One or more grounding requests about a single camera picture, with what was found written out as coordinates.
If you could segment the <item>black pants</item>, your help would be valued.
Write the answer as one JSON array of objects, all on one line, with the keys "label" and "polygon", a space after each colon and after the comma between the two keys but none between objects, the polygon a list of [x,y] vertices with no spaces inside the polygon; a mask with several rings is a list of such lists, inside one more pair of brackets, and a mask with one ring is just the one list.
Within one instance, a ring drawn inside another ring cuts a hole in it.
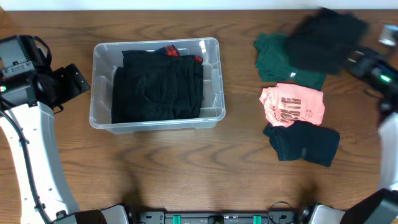
[{"label": "black pants", "polygon": [[111,122],[198,118],[203,87],[201,56],[124,51],[113,80]]}]

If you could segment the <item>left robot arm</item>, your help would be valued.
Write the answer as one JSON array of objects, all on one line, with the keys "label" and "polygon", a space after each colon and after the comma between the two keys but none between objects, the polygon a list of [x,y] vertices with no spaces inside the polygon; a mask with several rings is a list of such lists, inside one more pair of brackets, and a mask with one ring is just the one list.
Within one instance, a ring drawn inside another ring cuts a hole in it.
[{"label": "left robot arm", "polygon": [[52,53],[37,36],[1,40],[1,128],[21,194],[21,223],[131,223],[123,204],[80,210],[67,184],[55,139],[54,108],[89,90],[75,64],[52,70]]}]

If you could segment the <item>clear plastic storage bin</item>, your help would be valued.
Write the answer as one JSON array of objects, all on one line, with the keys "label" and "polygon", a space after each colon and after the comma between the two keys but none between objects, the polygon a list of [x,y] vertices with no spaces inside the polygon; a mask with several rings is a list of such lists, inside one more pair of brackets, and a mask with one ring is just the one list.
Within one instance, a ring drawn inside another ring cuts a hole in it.
[{"label": "clear plastic storage bin", "polygon": [[[203,103],[195,119],[148,121],[136,123],[111,122],[113,79],[118,67],[123,65],[124,50],[153,52],[174,45],[181,55],[199,55],[204,62]],[[214,128],[226,114],[221,69],[220,44],[213,37],[176,40],[150,40],[141,42],[100,43],[93,51],[93,75],[89,122],[95,129],[104,129],[113,134],[165,129]]]}]

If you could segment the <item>black sweater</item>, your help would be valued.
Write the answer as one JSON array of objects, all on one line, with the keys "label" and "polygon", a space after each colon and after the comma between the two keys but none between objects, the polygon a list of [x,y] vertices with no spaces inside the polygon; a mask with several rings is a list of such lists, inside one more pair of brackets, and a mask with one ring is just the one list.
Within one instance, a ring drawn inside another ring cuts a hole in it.
[{"label": "black sweater", "polygon": [[337,74],[368,31],[352,13],[321,8],[304,19],[285,41],[289,64],[301,70]]}]

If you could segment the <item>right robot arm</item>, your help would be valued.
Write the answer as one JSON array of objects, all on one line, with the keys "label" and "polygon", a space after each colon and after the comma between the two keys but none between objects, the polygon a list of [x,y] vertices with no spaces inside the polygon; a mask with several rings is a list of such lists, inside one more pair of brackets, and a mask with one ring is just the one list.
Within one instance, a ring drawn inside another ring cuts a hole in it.
[{"label": "right robot arm", "polygon": [[309,205],[302,213],[302,223],[383,224],[397,219],[397,69],[389,65],[387,55],[373,49],[362,47],[356,55],[357,59],[349,60],[348,70],[382,94],[378,191],[347,211],[322,204]]}]

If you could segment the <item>dark green garment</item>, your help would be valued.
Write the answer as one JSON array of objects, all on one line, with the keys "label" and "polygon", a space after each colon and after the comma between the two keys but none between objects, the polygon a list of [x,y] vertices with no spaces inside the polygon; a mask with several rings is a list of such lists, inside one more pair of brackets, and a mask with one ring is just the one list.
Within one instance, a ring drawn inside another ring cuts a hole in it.
[{"label": "dark green garment", "polygon": [[293,80],[298,85],[320,91],[326,74],[302,70],[291,65],[285,52],[286,40],[287,37],[281,34],[260,34],[254,42],[254,47],[258,52],[256,67],[262,81]]}]

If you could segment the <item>red navy plaid shirt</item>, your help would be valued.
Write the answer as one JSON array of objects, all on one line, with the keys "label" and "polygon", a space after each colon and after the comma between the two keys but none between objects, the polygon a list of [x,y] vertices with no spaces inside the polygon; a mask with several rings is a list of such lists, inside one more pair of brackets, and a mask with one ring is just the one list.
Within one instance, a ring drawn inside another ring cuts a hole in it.
[{"label": "red navy plaid shirt", "polygon": [[154,51],[156,54],[161,54],[161,55],[168,55],[170,57],[183,57],[183,58],[190,58],[194,59],[194,61],[202,64],[203,63],[203,57],[199,55],[181,55],[178,49],[174,45],[168,45],[166,47],[162,47],[160,49],[157,49]]}]

